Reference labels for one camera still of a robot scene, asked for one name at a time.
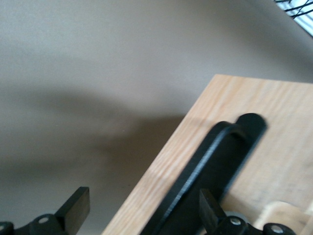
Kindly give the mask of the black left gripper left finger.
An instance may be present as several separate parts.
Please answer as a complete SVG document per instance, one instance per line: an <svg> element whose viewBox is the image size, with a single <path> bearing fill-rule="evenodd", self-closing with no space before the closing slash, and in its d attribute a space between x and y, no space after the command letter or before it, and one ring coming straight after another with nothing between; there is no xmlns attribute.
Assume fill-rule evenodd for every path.
<svg viewBox="0 0 313 235"><path fill-rule="evenodd" d="M90 212L88 187L79 187L54 213L43 214L14 231L16 235L75 235Z"/></svg>

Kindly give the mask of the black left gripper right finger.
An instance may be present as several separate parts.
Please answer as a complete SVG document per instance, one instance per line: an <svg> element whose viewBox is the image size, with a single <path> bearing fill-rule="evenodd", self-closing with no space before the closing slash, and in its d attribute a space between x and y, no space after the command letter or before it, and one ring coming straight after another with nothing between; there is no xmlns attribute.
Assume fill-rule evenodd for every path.
<svg viewBox="0 0 313 235"><path fill-rule="evenodd" d="M243 219L226 215L208 189L200 190L199 216L208 235L259 235L261 233Z"/></svg>

